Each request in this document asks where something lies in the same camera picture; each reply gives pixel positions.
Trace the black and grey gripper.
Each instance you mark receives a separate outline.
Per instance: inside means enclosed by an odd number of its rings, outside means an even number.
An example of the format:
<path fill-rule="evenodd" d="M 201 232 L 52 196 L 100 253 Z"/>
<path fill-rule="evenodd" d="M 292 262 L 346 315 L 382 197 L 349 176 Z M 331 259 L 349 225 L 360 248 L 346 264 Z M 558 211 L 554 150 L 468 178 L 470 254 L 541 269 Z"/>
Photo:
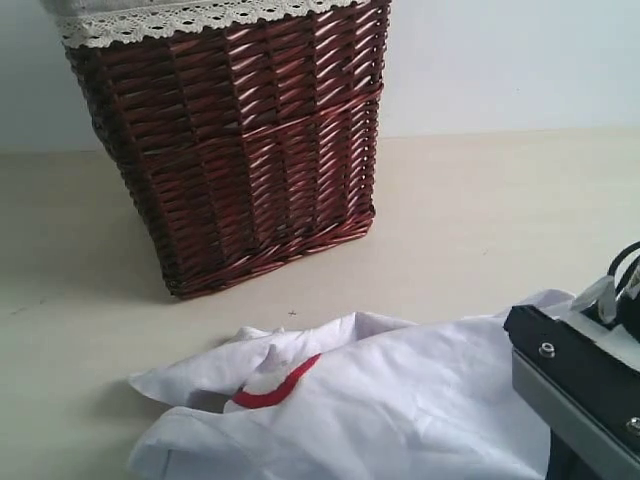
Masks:
<path fill-rule="evenodd" d="M 517 305 L 504 323 L 513 387 L 550 429 L 549 479 L 639 476 L 639 343 L 616 306 L 603 277 L 561 313 Z"/>

